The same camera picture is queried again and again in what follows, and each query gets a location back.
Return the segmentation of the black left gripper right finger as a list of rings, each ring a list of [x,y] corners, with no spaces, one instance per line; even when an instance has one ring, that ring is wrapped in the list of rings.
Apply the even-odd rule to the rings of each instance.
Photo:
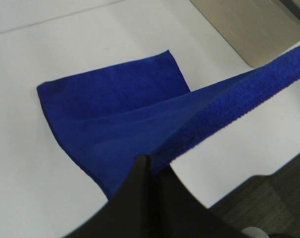
[[[149,238],[243,238],[203,206],[170,166],[150,178]]]

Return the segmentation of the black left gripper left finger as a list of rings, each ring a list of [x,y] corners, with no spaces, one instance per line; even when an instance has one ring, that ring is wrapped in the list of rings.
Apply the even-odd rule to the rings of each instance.
[[[150,157],[139,155],[108,202],[67,238],[148,238]]]

